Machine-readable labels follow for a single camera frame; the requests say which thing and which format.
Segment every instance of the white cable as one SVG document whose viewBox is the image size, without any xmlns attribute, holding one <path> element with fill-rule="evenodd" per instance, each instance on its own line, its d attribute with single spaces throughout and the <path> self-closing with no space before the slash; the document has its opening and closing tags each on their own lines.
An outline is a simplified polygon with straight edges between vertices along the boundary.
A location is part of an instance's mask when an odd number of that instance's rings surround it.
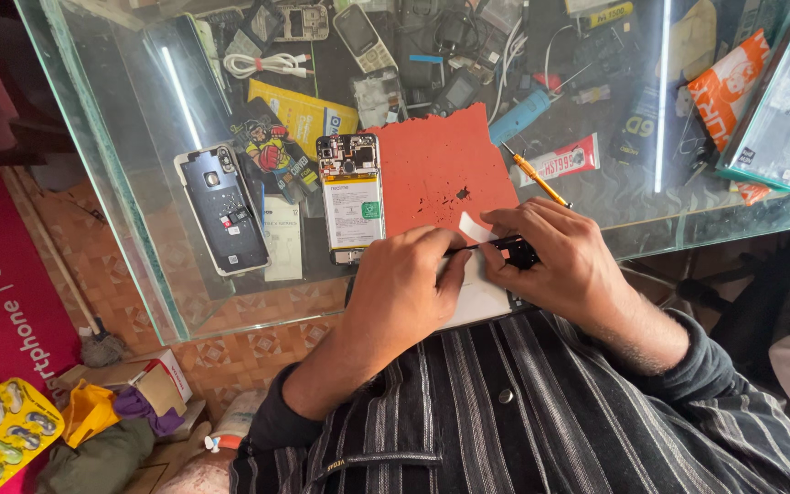
<svg viewBox="0 0 790 494">
<path fill-rule="evenodd" d="M 237 79 L 245 79 L 262 70 L 306 78 L 306 75 L 312 75 L 313 71 L 298 67 L 298 64 L 307 60 L 310 60 L 308 54 L 294 56 L 280 53 L 257 59 L 245 54 L 229 54 L 225 57 L 224 66 Z"/>
<path fill-rule="evenodd" d="M 550 37 L 550 43 L 548 43 L 548 51 L 544 54 L 544 85 L 548 86 L 548 96 L 552 98 L 552 100 L 550 101 L 551 104 L 553 104 L 553 102 L 556 101 L 557 99 L 559 99 L 560 97 L 563 97 L 564 93 L 561 92 L 561 93 L 559 93 L 557 95 L 557 94 L 555 94 L 555 91 L 560 89 L 560 88 L 562 88 L 565 83 L 560 84 L 559 87 L 557 87 L 554 90 L 552 90 L 550 88 L 550 79 L 548 78 L 548 62 L 550 62 L 550 47 L 553 46 L 553 44 L 554 44 L 554 38 L 560 32 L 563 32 L 566 29 L 569 29 L 570 27 L 575 27 L 575 26 L 569 24 L 568 26 L 560 27 L 559 31 L 555 32 L 554 35 Z"/>
<path fill-rule="evenodd" d="M 496 106 L 492 108 L 492 116 L 490 116 L 489 120 L 487 121 L 487 125 L 492 123 L 492 121 L 496 118 L 496 113 L 499 112 L 499 105 L 501 104 L 502 99 L 502 88 L 507 86 L 507 70 L 511 66 L 511 62 L 518 55 L 523 54 L 523 47 L 526 45 L 526 40 L 528 37 L 524 32 L 521 32 L 520 35 L 514 38 L 517 30 L 520 29 L 522 21 L 522 17 L 517 20 L 517 24 L 514 25 L 513 29 L 511 29 L 511 32 L 507 37 L 507 41 L 505 42 L 505 53 L 502 55 L 502 75 L 499 77 L 499 94 L 496 96 Z"/>
</svg>

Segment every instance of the purple cloth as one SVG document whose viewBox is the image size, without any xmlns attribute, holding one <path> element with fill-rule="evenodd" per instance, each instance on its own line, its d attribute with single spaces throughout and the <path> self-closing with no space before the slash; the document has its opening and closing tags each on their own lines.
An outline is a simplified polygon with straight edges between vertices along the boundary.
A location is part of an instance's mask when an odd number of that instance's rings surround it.
<svg viewBox="0 0 790 494">
<path fill-rule="evenodd" d="M 158 436 L 166 436 L 175 431 L 184 419 L 178 416 L 175 408 L 170 408 L 161 417 L 157 417 L 155 409 L 148 400 L 142 396 L 135 387 L 129 387 L 117 395 L 115 399 L 115 413 L 122 419 L 137 419 L 145 417 L 151 430 Z"/>
</svg>

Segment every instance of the shirt button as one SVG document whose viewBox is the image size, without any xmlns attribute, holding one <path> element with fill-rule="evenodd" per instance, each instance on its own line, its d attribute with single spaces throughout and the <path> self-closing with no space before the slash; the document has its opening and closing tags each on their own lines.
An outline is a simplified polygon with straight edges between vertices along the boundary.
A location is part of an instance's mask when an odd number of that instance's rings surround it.
<svg viewBox="0 0 790 494">
<path fill-rule="evenodd" d="M 499 393 L 499 403 L 510 403 L 513 399 L 513 393 L 510 389 L 505 389 L 501 393 Z"/>
</svg>

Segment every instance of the red silicone repair mat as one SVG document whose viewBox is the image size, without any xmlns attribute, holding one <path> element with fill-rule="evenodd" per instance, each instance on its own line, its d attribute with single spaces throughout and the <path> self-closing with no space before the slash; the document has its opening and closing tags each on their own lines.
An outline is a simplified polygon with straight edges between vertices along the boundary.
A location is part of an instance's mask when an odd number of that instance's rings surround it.
<svg viewBox="0 0 790 494">
<path fill-rule="evenodd" d="M 459 231 L 463 211 L 484 224 L 481 211 L 518 204 L 481 103 L 447 118 L 411 118 L 365 132 L 380 141 L 386 236 L 422 225 Z"/>
</svg>

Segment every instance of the phone keypad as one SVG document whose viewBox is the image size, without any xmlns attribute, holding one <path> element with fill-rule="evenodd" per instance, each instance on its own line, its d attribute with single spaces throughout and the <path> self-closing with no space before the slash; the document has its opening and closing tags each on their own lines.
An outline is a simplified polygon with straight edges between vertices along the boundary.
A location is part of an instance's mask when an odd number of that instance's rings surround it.
<svg viewBox="0 0 790 494">
<path fill-rule="evenodd" d="M 382 69 L 383 67 L 398 67 L 389 50 L 383 43 L 379 43 L 372 50 L 368 51 L 362 58 L 358 59 L 359 66 L 362 67 L 362 72 L 367 74 L 373 70 Z"/>
</svg>

